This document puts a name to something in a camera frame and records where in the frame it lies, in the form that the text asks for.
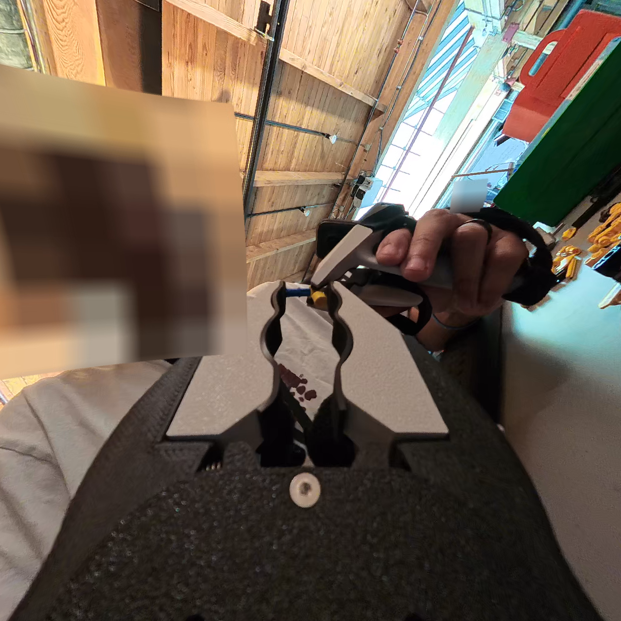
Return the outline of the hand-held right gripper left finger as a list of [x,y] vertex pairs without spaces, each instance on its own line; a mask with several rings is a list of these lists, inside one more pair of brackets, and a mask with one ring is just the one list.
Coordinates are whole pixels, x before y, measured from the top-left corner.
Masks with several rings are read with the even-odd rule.
[[225,448],[263,442],[260,415],[275,401],[280,376],[274,355],[282,343],[283,281],[265,283],[247,297],[246,348],[202,358],[167,430],[171,440],[210,440]]

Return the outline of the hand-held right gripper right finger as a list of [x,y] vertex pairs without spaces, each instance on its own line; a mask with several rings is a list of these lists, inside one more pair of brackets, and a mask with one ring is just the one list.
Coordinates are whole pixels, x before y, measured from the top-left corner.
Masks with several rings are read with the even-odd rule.
[[444,440],[448,427],[404,336],[338,282],[328,285],[337,429],[358,451]]

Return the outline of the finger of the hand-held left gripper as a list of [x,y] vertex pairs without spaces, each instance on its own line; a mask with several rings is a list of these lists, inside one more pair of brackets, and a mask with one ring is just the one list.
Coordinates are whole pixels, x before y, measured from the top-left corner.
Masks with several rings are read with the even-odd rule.
[[319,259],[310,278],[314,289],[344,277],[358,267],[375,263],[375,231],[361,224],[321,224],[317,229],[315,254]]

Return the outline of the heap of yellow lego parts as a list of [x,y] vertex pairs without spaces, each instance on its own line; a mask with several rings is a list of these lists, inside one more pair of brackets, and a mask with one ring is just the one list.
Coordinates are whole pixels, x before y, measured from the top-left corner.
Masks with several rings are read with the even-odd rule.
[[552,273],[558,284],[574,281],[581,267],[611,279],[614,284],[598,304],[599,309],[620,305],[620,203],[606,207],[599,224],[588,234],[589,246],[562,246],[553,257]]

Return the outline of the person's left hand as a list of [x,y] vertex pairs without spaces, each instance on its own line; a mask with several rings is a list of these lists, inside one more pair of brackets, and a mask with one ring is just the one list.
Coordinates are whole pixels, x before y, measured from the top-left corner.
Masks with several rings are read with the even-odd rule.
[[515,275],[528,258],[527,246],[511,232],[491,228],[491,237],[473,218],[434,209],[423,214],[415,231],[399,229],[379,244],[379,264],[399,267],[409,281],[427,281],[443,245],[450,251],[452,288],[428,287],[435,316],[446,325],[465,325],[502,305]]

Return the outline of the blue wristband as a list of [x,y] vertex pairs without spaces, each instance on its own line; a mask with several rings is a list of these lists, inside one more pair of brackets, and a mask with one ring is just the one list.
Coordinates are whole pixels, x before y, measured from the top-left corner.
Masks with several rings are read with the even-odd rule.
[[479,323],[479,321],[481,320],[480,317],[477,317],[477,318],[471,320],[468,323],[464,323],[463,325],[452,325],[452,324],[449,324],[449,323],[441,321],[436,314],[432,314],[431,318],[442,329],[448,330],[448,331],[451,331],[451,332],[469,330],[470,328],[476,326]]

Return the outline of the person's white shirt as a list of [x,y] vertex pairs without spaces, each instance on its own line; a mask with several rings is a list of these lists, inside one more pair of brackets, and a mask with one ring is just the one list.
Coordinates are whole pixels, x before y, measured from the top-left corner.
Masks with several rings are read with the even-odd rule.
[[[310,417],[332,392],[337,352],[327,312],[290,298],[275,360]],[[24,388],[1,411],[1,619],[45,561],[66,509],[105,441],[168,370],[142,361],[65,371]]]

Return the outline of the green plastic bin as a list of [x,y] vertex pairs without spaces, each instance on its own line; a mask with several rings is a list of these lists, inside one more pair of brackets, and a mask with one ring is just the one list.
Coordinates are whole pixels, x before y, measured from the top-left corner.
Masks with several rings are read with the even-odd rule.
[[496,207],[556,225],[619,166],[619,37],[606,52],[526,149]]

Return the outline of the orange carry bag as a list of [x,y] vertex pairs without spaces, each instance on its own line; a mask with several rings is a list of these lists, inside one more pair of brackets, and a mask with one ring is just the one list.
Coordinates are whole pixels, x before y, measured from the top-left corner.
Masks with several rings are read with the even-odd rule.
[[532,142],[566,100],[573,99],[620,37],[620,18],[581,10],[566,28],[545,36],[524,64],[523,89],[504,122],[503,134]]

